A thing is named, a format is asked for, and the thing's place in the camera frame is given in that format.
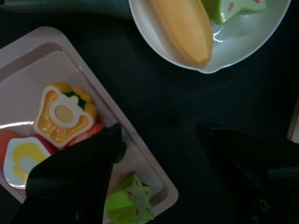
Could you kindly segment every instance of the plastic toy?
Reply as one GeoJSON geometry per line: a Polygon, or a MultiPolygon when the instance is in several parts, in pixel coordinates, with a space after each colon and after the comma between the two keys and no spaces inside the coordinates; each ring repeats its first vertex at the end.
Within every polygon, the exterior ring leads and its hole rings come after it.
{"type": "Polygon", "coordinates": [[[210,18],[225,24],[239,13],[261,12],[267,9],[267,0],[202,0],[210,18]]]}
{"type": "Polygon", "coordinates": [[[0,130],[0,166],[3,166],[6,162],[6,150],[8,142],[15,137],[19,137],[19,135],[14,131],[8,129],[0,130]]]}
{"type": "Polygon", "coordinates": [[[10,186],[24,190],[32,168],[56,152],[40,136],[12,138],[4,156],[4,179],[10,186]]]}
{"type": "Polygon", "coordinates": [[[155,218],[150,204],[151,188],[145,186],[137,174],[121,184],[107,197],[107,216],[117,224],[138,224],[155,218]]]}
{"type": "Polygon", "coordinates": [[[58,82],[43,90],[34,130],[52,145],[63,148],[93,128],[98,116],[90,94],[80,87],[58,82]]]}
{"type": "Polygon", "coordinates": [[[182,56],[201,66],[211,60],[211,21],[198,0],[150,0],[163,29],[182,56]]]}

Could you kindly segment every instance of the toy pepper slice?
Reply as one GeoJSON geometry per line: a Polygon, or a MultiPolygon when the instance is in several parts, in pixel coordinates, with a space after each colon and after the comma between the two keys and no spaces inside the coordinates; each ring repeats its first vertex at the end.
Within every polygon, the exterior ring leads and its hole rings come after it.
{"type": "Polygon", "coordinates": [[[52,145],[63,148],[91,129],[98,115],[90,94],[80,87],[58,82],[43,90],[34,130],[52,145]]]}

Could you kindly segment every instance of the dark table surface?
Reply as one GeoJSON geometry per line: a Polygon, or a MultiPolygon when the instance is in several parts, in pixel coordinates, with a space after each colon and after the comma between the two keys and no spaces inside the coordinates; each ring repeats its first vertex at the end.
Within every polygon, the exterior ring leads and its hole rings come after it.
{"type": "MultiPolygon", "coordinates": [[[[0,48],[40,26],[68,37],[179,190],[153,223],[231,223],[227,201],[197,136],[209,121],[297,149],[286,139],[299,91],[299,2],[261,49],[214,74],[167,62],[133,21],[101,15],[0,11],[0,48]]],[[[0,223],[20,207],[0,187],[0,223]]]]}

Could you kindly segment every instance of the green toy piece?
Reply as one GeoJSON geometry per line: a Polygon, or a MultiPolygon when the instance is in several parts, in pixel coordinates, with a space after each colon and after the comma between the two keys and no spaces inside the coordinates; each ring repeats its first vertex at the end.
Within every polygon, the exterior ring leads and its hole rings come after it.
{"type": "Polygon", "coordinates": [[[238,14],[250,14],[267,9],[267,0],[199,0],[217,24],[225,24],[238,14]]]}
{"type": "Polygon", "coordinates": [[[150,204],[151,188],[145,186],[137,174],[121,184],[117,192],[107,197],[107,217],[117,224],[138,224],[151,221],[154,216],[150,204]]]}

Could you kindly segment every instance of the toy banana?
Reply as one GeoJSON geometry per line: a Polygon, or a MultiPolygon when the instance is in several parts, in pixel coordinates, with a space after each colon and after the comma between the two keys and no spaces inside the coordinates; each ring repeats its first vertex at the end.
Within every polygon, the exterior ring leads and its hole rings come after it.
{"type": "Polygon", "coordinates": [[[201,0],[150,0],[182,56],[205,66],[211,60],[211,20],[201,0]]]}

